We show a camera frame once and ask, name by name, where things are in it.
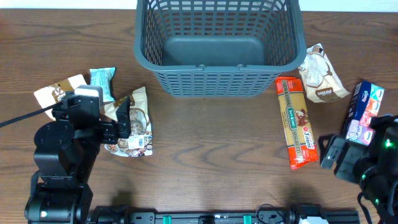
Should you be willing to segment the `orange spaghetti packet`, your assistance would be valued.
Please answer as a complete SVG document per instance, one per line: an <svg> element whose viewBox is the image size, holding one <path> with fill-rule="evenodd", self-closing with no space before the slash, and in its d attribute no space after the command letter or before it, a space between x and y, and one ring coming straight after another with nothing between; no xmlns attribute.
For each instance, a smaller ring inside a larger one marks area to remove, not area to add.
<svg viewBox="0 0 398 224"><path fill-rule="evenodd" d="M290 168L296 170L318 160L302 81L295 77L278 77L275 85Z"/></svg>

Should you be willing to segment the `blue tissue multipack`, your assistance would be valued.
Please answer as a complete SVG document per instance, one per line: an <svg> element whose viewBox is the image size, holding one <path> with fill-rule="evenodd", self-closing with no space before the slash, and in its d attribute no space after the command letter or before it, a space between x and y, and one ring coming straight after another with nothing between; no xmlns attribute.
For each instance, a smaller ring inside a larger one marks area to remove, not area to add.
<svg viewBox="0 0 398 224"><path fill-rule="evenodd" d="M341 132L345 139L369 145L374 135L370 123L379 112L384 92L383 87L367 81L356 85Z"/></svg>

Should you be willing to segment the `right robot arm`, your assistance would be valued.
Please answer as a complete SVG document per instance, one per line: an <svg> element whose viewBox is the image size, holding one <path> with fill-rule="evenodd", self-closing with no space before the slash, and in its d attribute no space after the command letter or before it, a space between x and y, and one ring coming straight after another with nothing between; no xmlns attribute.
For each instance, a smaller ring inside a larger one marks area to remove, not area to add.
<svg viewBox="0 0 398 224"><path fill-rule="evenodd" d="M365 146L341 135L320 136L320 166L359 185L358 201L371 201L381 223L397 223L397 116L371 119L374 136Z"/></svg>

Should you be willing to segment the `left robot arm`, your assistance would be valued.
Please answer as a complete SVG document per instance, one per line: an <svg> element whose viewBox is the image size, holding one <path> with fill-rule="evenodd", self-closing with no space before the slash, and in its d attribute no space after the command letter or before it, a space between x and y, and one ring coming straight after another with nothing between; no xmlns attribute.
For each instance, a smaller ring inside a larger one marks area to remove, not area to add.
<svg viewBox="0 0 398 224"><path fill-rule="evenodd" d="M102 144L116 144L131 134L130 98L116 111L116 121L100 120L100 98L68 91L34 136L30 197L24 216L28 223L84 223L93 193L88 185Z"/></svg>

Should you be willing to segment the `cookie bag with barcode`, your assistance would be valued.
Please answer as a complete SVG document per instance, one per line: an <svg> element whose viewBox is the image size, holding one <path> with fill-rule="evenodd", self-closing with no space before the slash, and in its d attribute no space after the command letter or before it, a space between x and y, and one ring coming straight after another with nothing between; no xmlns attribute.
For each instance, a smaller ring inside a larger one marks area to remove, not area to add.
<svg viewBox="0 0 398 224"><path fill-rule="evenodd" d="M116 144L105 144L104 148L121 157L150 156L153 154L153 135L146 88L134 90L129 97L131 134L128 139L119 138Z"/></svg>

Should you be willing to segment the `brown white coffee bag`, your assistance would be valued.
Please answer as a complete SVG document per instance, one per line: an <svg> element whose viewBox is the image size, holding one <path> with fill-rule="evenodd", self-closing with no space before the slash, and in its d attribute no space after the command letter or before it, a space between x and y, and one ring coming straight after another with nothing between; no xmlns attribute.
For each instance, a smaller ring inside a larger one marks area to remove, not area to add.
<svg viewBox="0 0 398 224"><path fill-rule="evenodd" d="M34 92L34 96L42 108L59 103L67 91L74 91L80 85L86 85L82 74L78 74Z"/></svg>

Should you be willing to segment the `teal snack packet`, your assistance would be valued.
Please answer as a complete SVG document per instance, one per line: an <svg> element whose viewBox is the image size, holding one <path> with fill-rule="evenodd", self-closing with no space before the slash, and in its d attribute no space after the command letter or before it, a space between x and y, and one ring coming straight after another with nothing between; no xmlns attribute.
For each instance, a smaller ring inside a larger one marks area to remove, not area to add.
<svg viewBox="0 0 398 224"><path fill-rule="evenodd" d="M100 86L102 88L104 103L114 101L114 97L111 93L111 81L115 71L115 67L90 69L90 85Z"/></svg>

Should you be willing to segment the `white brown snack bag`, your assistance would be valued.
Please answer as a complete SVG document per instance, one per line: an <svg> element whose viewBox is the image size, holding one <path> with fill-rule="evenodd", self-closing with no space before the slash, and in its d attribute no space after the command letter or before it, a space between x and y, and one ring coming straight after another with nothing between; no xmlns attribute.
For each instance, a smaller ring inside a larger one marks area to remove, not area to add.
<svg viewBox="0 0 398 224"><path fill-rule="evenodd" d="M298 70L307 98L314 103L331 103L349 95L321 43L307 49Z"/></svg>

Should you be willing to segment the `grey plastic basket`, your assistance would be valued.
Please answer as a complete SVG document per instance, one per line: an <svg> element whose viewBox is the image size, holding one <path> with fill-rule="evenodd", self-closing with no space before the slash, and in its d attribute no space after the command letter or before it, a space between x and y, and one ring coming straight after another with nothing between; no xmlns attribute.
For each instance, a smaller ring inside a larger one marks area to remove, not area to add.
<svg viewBox="0 0 398 224"><path fill-rule="evenodd" d="M175 97L257 96L306 54L297 0L142 0L134 55Z"/></svg>

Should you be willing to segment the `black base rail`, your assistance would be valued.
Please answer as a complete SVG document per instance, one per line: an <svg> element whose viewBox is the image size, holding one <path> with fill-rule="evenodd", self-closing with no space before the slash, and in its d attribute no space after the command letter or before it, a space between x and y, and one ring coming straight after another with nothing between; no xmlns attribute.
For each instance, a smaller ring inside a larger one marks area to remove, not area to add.
<svg viewBox="0 0 398 224"><path fill-rule="evenodd" d="M316 204L294 204L289 208L266 203L256 211L226 212L156 212L138 211L127 206L96 207L85 223L117 224L359 224L356 210L327 210Z"/></svg>

